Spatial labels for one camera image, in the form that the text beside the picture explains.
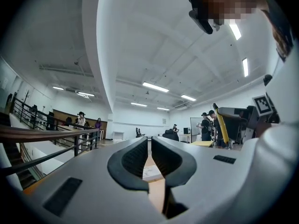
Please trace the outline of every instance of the white shirt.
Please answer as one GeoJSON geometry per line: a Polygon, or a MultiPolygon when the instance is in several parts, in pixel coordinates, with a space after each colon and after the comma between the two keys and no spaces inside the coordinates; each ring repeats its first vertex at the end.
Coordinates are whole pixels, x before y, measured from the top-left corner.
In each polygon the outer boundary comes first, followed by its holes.
{"type": "Polygon", "coordinates": [[[78,122],[77,122],[77,125],[81,125],[81,126],[84,126],[85,124],[85,118],[80,118],[80,116],[78,116],[78,122]]]}

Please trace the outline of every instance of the whiteboard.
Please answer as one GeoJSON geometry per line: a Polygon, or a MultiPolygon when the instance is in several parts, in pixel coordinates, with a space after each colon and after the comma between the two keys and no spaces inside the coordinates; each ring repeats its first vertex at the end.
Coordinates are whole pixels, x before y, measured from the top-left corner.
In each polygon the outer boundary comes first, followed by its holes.
{"type": "Polygon", "coordinates": [[[200,128],[196,127],[198,123],[201,123],[203,118],[190,118],[191,123],[191,143],[196,141],[196,136],[201,134],[200,128]]]}

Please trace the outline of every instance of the black cap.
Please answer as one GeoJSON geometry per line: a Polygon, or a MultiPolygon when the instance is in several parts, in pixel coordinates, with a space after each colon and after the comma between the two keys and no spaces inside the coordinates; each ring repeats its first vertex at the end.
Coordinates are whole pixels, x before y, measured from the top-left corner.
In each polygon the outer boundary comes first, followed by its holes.
{"type": "Polygon", "coordinates": [[[209,115],[212,115],[212,114],[215,114],[215,111],[214,111],[214,110],[210,110],[210,111],[209,111],[209,115]]]}

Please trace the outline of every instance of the black shirt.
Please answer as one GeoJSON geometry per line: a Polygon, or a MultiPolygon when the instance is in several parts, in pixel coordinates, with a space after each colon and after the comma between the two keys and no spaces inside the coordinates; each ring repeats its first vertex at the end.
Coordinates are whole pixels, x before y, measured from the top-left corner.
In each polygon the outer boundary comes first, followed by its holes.
{"type": "Polygon", "coordinates": [[[217,140],[221,140],[223,138],[223,136],[222,136],[222,132],[221,132],[221,128],[220,128],[218,119],[214,119],[214,127],[217,130],[217,135],[218,135],[217,140]]]}
{"type": "Polygon", "coordinates": [[[203,126],[204,128],[201,130],[202,133],[207,133],[209,132],[208,128],[210,126],[210,122],[207,120],[207,119],[204,119],[202,122],[201,122],[201,126],[203,126]]]}

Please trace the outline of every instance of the woman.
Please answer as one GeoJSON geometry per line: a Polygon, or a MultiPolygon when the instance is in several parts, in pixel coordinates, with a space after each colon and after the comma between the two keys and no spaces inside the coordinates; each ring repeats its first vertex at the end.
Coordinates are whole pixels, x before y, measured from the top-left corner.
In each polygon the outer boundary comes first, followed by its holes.
{"type": "Polygon", "coordinates": [[[79,116],[78,116],[78,122],[76,123],[77,125],[81,125],[84,126],[86,120],[84,118],[84,113],[83,112],[79,112],[79,116]]]}
{"type": "Polygon", "coordinates": [[[176,124],[173,125],[172,131],[173,131],[173,134],[176,135],[176,139],[175,140],[179,141],[179,138],[178,138],[179,129],[177,128],[176,124]]]}
{"type": "Polygon", "coordinates": [[[94,127],[95,127],[96,129],[100,130],[101,125],[102,125],[102,124],[101,124],[101,118],[98,118],[98,120],[95,122],[94,127]]]}

